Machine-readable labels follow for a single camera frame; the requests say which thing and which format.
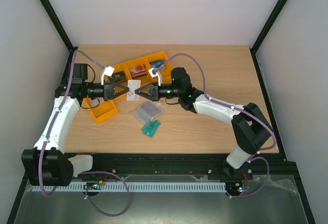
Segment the right black frame post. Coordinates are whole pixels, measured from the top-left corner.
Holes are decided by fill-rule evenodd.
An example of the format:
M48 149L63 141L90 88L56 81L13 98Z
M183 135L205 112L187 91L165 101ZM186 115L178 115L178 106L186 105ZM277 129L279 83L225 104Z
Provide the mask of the right black frame post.
M271 11L268 19L266 20L263 28L261 29L259 35L257 36L253 46L251 47L251 55L255 55L259 48L261 47L263 41L265 40L266 36L268 35L269 31L271 30L273 24L275 23L276 19L278 18L280 12L283 10L285 4L288 0L278 0L275 4L273 10Z

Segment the pink floral credit card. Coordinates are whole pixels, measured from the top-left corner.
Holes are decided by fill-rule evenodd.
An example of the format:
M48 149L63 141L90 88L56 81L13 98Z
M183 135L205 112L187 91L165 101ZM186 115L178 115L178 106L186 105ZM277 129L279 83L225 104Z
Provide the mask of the pink floral credit card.
M129 88L129 92L127 93L127 101L138 101L139 95L135 93L135 90L141 87L141 81L130 79L127 84Z

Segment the red card stack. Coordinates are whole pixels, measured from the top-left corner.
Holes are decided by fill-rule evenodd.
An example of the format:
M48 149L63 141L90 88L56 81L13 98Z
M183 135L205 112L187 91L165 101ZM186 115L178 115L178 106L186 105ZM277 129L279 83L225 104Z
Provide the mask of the red card stack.
M129 68L130 75L133 79L146 75L146 69L144 65L136 65Z

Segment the black card stack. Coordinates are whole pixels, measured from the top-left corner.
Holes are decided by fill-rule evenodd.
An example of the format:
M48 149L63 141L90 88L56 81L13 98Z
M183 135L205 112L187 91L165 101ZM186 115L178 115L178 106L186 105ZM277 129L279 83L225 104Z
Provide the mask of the black card stack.
M109 80L111 82L122 83L126 81L126 75L124 71L115 72L110 76Z

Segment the yellow bin with pink cards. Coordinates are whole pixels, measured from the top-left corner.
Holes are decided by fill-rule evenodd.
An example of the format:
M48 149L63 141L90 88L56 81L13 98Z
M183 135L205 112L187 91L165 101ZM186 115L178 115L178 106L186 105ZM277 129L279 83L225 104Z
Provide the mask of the yellow bin with pink cards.
M87 109L97 124L116 115L118 109L112 100L104 101L103 98L84 98L82 108Z

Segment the black aluminium frame rail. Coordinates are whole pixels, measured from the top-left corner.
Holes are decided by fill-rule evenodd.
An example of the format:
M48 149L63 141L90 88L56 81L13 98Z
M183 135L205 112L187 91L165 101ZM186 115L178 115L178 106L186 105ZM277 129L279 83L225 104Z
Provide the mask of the black aluminium frame rail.
M59 150L24 150L21 156L29 182L38 186L67 186L72 178L108 173L127 176L133 174L207 175L210 180L239 181L246 175L294 175L295 162L287 161L280 153L263 153L250 157L238 169L227 162L227 154L121 154L62 153Z

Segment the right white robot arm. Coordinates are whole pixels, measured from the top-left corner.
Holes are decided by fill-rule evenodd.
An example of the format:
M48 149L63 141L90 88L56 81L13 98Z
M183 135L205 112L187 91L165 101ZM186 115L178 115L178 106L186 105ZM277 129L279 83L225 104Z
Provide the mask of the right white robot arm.
M271 127L259 107L254 103L246 106L228 104L207 97L204 91L192 86L190 76L182 67L171 71L171 83L151 83L135 90L135 94L150 101L161 98L177 98L187 111L208 115L233 128L236 148L222 164L225 176L233 179L241 173L241 167L271 137Z

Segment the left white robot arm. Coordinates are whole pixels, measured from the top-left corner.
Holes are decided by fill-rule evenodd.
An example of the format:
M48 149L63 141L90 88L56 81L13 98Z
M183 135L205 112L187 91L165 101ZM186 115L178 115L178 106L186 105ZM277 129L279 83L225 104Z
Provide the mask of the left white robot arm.
M74 64L67 83L55 90L52 113L42 135L32 149L22 153L21 159L33 186L68 186L73 178L91 170L91 155L65 155L71 123L85 98L109 101L129 92L128 87L116 82L87 82L87 68L86 64Z

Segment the left black frame post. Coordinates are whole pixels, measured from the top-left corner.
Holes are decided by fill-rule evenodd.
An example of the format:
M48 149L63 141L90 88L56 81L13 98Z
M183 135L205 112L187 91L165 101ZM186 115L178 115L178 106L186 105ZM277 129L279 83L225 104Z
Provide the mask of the left black frame post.
M49 0L39 0L42 4L44 10L46 11L49 19L51 20L53 26L57 30L61 40L63 41L64 45L66 46L67 50L69 52L72 52L74 50L73 44L71 43L62 23L60 22L55 10L53 9L53 6L51 5L51 2Z

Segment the yellow bin with black cards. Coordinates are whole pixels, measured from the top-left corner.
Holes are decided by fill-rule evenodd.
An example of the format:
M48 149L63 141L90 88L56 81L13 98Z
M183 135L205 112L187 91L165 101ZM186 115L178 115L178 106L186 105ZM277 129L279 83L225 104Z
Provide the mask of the yellow bin with black cards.
M114 66L115 70L113 74L108 77L110 83L110 93L113 99L127 96L130 91L128 87L128 80L131 80L131 74L127 69L126 64L117 64Z

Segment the blue card stack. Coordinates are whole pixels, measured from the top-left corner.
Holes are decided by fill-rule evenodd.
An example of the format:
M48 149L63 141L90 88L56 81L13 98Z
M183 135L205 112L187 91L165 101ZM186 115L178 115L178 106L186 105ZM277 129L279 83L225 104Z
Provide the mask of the blue card stack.
M151 68L159 69L164 63L165 61L163 59L158 59L150 62L150 66Z

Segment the yellow bin with blue cards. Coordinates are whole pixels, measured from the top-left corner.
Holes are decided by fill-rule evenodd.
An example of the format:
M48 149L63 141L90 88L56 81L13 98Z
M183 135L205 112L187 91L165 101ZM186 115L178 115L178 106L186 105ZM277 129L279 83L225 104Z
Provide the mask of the yellow bin with blue cards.
M150 69L158 69L160 68L160 75L161 75L161 83L166 84L171 81L171 71L173 66L171 63L167 63L168 57L164 51L152 53L145 56L146 60L146 74L148 77L151 78L150 82L158 81L158 76L153 75L149 72Z

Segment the teal VIP card stack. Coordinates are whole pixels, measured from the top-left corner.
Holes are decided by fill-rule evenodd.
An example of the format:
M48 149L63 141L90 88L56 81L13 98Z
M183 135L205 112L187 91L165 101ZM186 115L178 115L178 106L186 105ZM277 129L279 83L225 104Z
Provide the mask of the teal VIP card stack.
M155 121L149 121L147 124L143 126L142 133L150 138L154 136L156 131L158 130L159 126L161 125L161 122L158 120Z

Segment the yellow bin with red cards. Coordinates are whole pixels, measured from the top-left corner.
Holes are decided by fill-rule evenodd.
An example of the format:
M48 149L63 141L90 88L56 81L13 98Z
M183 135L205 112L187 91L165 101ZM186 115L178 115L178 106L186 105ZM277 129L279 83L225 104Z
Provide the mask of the yellow bin with red cards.
M150 64L145 57L126 61L124 65L127 80L139 80L142 87L154 81L148 73Z

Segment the beige leather card holder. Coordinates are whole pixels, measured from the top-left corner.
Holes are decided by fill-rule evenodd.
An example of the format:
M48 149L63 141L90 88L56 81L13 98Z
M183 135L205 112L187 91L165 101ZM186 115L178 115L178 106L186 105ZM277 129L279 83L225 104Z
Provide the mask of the beige leather card holder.
M151 101L141 104L132 112L133 116L142 124L146 125L153 121L163 112L163 109Z

